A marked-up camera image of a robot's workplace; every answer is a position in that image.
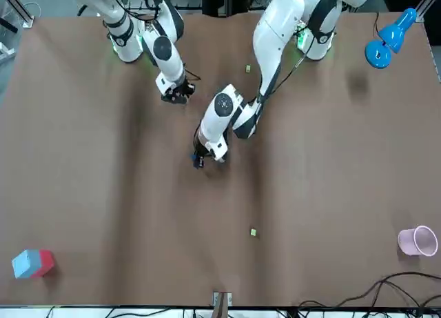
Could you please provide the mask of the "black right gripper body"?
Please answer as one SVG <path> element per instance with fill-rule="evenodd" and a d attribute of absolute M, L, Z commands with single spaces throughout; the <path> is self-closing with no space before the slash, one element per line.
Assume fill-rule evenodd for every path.
<path fill-rule="evenodd" d="M 173 89 L 172 94 L 175 97 L 190 97 L 194 94 L 195 89 L 196 86 L 187 77 L 184 77 L 183 82 Z"/>

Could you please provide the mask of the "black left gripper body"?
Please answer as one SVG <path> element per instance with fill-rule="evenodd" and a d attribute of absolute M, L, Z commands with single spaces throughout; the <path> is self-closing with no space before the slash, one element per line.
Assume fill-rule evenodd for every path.
<path fill-rule="evenodd" d="M 200 142 L 198 136 L 193 139 L 194 156 L 195 157 L 205 157 L 208 155 L 207 148 Z"/>

